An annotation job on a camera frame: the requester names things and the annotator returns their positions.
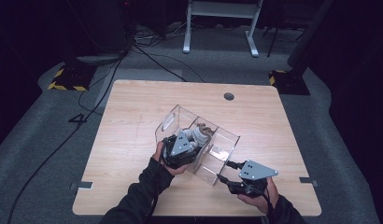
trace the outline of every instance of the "table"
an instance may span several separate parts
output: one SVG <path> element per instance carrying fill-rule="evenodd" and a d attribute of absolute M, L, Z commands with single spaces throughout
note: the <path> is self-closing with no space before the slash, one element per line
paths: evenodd
<path fill-rule="evenodd" d="M 223 97 L 226 92 L 234 95 L 232 101 Z M 103 215 L 119 203 L 148 165 L 155 151 L 155 131 L 175 105 L 238 134 L 231 161 L 250 159 L 278 170 L 274 181 L 279 192 L 303 216 L 320 214 L 313 186 L 299 180 L 308 172 L 275 88 L 141 80 L 113 84 L 82 177 L 93 186 L 78 191 L 75 214 Z M 238 172 L 229 167 L 223 175 L 239 181 Z M 236 199 L 224 184 L 211 186 L 186 172 L 160 195 L 153 215 L 251 217 L 262 213 Z"/>
<path fill-rule="evenodd" d="M 245 31 L 245 35 L 249 44 L 250 52 L 253 57 L 258 57 L 259 52 L 253 41 L 253 32 L 255 31 L 256 22 L 262 7 L 262 0 L 258 4 L 236 4 L 221 2 L 200 2 L 189 0 L 187 26 L 185 41 L 183 44 L 183 52 L 189 53 L 191 50 L 192 38 L 192 15 L 194 16 L 215 16 L 252 19 L 250 29 Z"/>

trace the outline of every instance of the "black sleeve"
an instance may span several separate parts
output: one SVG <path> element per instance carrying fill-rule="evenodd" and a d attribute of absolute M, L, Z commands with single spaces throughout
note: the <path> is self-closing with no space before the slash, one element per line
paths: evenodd
<path fill-rule="evenodd" d="M 269 217 L 269 219 L 273 220 L 272 222 L 275 224 L 306 223 L 300 213 L 293 207 L 293 204 L 282 195 L 279 195 L 273 216 Z"/>
<path fill-rule="evenodd" d="M 101 220 L 103 223 L 143 223 L 157 194 L 159 163 L 150 158 L 148 167 L 139 176 L 139 183 L 128 188 L 119 205 L 111 208 Z M 160 193 L 167 189 L 174 177 L 160 165 Z"/>

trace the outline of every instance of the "hand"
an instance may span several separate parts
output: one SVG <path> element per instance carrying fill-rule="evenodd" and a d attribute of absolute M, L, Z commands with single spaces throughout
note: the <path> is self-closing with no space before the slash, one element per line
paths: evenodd
<path fill-rule="evenodd" d="M 153 154 L 153 156 L 151 156 L 154 160 L 156 161 L 159 161 L 160 160 L 160 156 L 162 154 L 162 150 L 163 150 L 163 142 L 159 142 L 157 144 L 157 147 L 156 147 L 156 152 Z M 180 175 L 180 174 L 183 174 L 185 173 L 186 171 L 186 168 L 188 167 L 188 165 L 183 165 L 179 168 L 177 168 L 176 170 L 172 169 L 171 167 L 167 167 L 165 166 L 165 163 L 163 162 L 162 160 L 162 165 L 168 170 L 168 172 L 171 174 L 171 175 Z"/>
<path fill-rule="evenodd" d="M 273 178 L 267 177 L 267 189 L 264 191 L 264 194 L 268 197 L 270 195 L 270 202 L 273 205 L 273 208 L 276 208 L 276 204 L 279 198 L 278 190 L 276 185 L 274 184 Z M 268 205 L 267 201 L 263 196 L 259 196 L 256 198 L 250 198 L 243 194 L 238 194 L 237 198 L 244 203 L 256 206 L 261 212 L 267 214 L 268 213 Z"/>

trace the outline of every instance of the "clear plastic container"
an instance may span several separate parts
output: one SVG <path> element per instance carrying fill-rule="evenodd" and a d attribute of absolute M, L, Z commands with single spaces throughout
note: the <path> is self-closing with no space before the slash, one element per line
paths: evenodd
<path fill-rule="evenodd" d="M 217 174 L 221 174 L 239 136 L 177 105 L 157 128 L 156 141 L 162 141 L 172 134 L 177 135 L 183 129 L 193 130 L 197 128 L 198 123 L 204 123 L 214 133 L 211 140 L 200 150 L 194 162 L 189 164 L 188 171 L 209 185 L 215 185 L 218 179 Z"/>

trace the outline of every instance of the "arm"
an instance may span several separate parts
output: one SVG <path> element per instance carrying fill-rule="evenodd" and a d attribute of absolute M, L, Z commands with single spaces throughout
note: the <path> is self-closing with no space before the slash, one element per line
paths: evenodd
<path fill-rule="evenodd" d="M 139 183 L 130 185 L 127 195 L 122 198 L 119 205 L 107 211 L 101 224 L 143 223 L 150 213 L 152 201 L 157 194 L 159 179 L 159 193 L 162 193 L 170 186 L 175 175 L 185 172 L 186 166 L 173 170 L 162 164 L 159 165 L 162 147 L 163 143 L 159 143 L 156 153 L 150 158 L 148 167 L 139 175 Z"/>
<path fill-rule="evenodd" d="M 267 178 L 266 196 L 270 196 L 270 203 L 273 205 L 274 212 L 270 216 L 267 201 L 263 196 L 249 198 L 246 195 L 239 194 L 237 198 L 244 203 L 256 206 L 261 212 L 265 213 L 269 220 L 275 224 L 299 224 L 306 223 L 300 213 L 293 207 L 284 196 L 278 194 L 276 185 L 271 177 Z"/>

